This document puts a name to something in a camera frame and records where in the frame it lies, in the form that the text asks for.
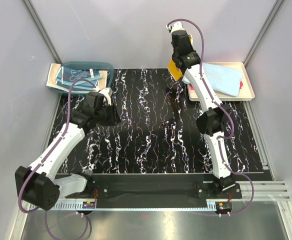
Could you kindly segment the yellow bear towel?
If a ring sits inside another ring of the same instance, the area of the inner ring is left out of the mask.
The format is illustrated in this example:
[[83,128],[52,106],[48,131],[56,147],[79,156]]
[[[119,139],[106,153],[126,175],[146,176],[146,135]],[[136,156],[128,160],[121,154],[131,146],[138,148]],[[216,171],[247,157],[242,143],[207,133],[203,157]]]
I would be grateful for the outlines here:
[[[191,44],[193,45],[193,38],[191,34],[188,34]],[[171,60],[168,64],[168,70],[173,78],[178,81],[185,73],[187,69],[190,69],[193,65],[198,63],[198,54],[194,50],[193,52],[184,56],[171,56]]]

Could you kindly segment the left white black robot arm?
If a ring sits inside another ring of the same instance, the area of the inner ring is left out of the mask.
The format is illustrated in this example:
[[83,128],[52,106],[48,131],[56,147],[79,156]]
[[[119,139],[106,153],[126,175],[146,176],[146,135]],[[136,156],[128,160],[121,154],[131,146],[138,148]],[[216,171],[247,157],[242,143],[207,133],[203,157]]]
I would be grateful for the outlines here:
[[116,105],[109,87],[89,92],[75,110],[68,109],[66,123],[47,149],[28,167],[15,171],[18,207],[27,213],[22,202],[45,211],[50,210],[60,198],[78,193],[89,198],[94,191],[94,179],[89,173],[72,173],[56,178],[62,163],[71,151],[97,125],[104,127],[120,123]]

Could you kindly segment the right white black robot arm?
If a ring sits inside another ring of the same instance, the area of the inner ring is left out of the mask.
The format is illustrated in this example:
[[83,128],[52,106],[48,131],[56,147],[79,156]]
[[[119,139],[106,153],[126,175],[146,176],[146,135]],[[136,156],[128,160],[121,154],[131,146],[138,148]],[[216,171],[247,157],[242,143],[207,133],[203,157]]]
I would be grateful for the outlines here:
[[231,121],[230,108],[214,93],[201,63],[199,55],[193,48],[186,30],[171,30],[173,47],[172,61],[188,80],[199,99],[202,115],[196,120],[196,125],[208,143],[212,160],[214,176],[211,190],[218,198],[225,198],[236,184],[229,166],[225,147],[225,130],[227,120]]

